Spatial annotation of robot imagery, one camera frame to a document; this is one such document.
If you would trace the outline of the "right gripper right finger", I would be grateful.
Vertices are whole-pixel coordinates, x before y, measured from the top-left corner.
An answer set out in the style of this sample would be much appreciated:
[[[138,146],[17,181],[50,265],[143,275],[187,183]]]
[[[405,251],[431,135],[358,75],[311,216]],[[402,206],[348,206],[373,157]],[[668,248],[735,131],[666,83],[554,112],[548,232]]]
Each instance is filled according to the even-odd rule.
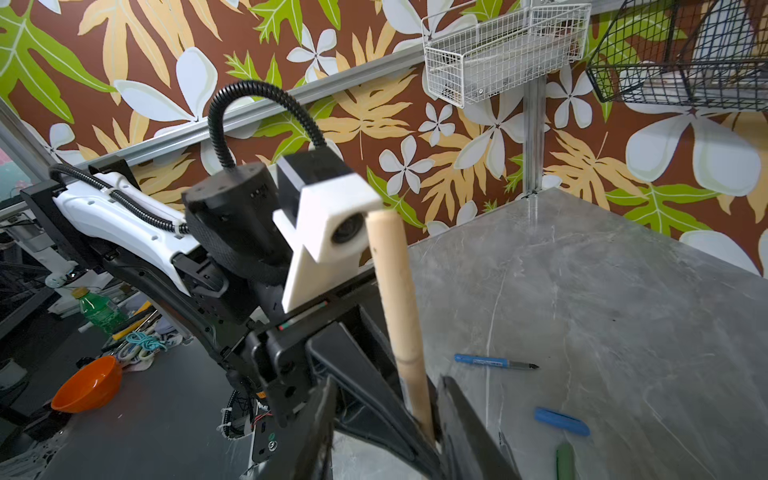
[[[446,479],[520,479],[499,442],[490,436],[450,376],[439,380],[437,406],[442,430],[441,464]]]

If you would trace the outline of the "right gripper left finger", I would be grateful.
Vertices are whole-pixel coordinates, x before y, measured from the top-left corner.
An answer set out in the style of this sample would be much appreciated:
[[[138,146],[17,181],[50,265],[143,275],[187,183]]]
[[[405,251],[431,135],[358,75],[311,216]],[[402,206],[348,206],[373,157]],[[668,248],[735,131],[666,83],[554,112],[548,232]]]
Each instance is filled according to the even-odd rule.
[[[332,479],[332,445],[338,387],[328,377],[312,392],[276,453],[256,479]]]

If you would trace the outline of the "blue pen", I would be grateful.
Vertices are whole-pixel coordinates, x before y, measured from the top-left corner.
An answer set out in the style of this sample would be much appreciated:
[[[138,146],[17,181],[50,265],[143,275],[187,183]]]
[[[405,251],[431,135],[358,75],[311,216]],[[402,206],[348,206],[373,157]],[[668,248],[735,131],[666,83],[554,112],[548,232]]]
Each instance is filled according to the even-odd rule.
[[[539,366],[534,363],[514,361],[505,358],[496,357],[482,357],[466,354],[455,354],[454,361],[457,363],[485,366],[499,369],[511,369],[511,370],[523,370],[523,371],[535,371],[539,369]]]

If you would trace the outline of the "beige pen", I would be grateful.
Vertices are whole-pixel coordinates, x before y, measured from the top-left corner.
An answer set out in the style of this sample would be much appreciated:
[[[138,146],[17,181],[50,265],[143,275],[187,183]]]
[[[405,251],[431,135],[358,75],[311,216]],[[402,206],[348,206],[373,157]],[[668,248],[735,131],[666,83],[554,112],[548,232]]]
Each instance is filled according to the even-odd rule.
[[[406,407],[433,446],[435,433],[422,330],[403,221],[394,211],[373,211],[367,215],[366,229]]]

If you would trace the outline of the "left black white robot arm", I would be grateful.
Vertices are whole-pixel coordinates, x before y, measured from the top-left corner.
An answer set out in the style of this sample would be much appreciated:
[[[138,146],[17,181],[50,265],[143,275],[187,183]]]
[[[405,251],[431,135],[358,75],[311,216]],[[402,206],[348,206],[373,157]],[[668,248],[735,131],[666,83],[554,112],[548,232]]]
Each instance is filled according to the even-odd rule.
[[[225,139],[226,110],[254,96],[282,106],[312,144],[275,171],[237,164]],[[380,195],[273,84],[221,89],[208,129],[221,168],[183,193],[182,211],[144,194],[120,160],[53,165],[22,198],[68,254],[137,287],[201,342],[245,398],[256,475],[329,477],[341,432],[442,478],[442,432],[426,434],[410,412],[376,276],[360,266]]]

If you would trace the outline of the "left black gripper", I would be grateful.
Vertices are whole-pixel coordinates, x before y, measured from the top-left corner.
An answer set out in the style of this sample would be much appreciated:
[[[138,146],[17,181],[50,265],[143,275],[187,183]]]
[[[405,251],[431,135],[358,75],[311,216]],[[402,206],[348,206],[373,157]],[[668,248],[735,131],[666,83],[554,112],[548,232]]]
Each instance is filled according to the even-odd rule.
[[[328,377],[338,387],[338,431],[389,452],[427,479],[444,477],[437,449],[406,409],[375,282],[339,287],[275,327],[249,333],[242,356],[252,393],[264,394],[267,404],[253,422],[249,477],[265,467]]]

